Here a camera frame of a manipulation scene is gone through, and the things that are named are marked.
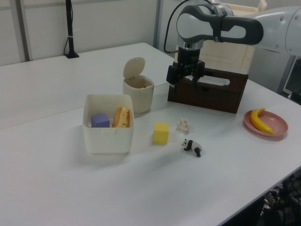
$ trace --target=black pole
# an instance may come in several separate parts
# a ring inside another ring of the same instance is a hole
[[[67,58],[77,58],[79,55],[74,51],[73,44],[73,30],[72,30],[72,10],[71,0],[66,0],[66,13],[67,13],[67,27],[68,27],[68,42],[69,42],[69,53],[66,54]]]

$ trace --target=bin lid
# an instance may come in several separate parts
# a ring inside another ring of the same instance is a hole
[[[123,69],[123,77],[126,79],[136,78],[141,74],[145,66],[145,59],[143,57],[135,57],[130,59]]]

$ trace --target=beige cup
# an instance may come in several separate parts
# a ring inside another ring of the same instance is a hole
[[[144,113],[151,108],[154,83],[149,78],[140,75],[145,66],[145,60],[137,57],[129,60],[124,68],[123,94],[131,97],[134,113]]]

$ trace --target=panda figurine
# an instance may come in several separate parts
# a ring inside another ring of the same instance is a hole
[[[184,140],[181,144],[185,151],[194,150],[197,157],[201,157],[202,146],[193,140]]]

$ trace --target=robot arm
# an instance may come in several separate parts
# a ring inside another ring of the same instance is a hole
[[[199,61],[204,40],[253,45],[267,50],[301,56],[301,7],[285,7],[245,16],[233,16],[226,5],[207,1],[186,6],[177,20],[178,63],[170,66],[167,81],[175,85],[192,75],[193,83],[204,75]]]

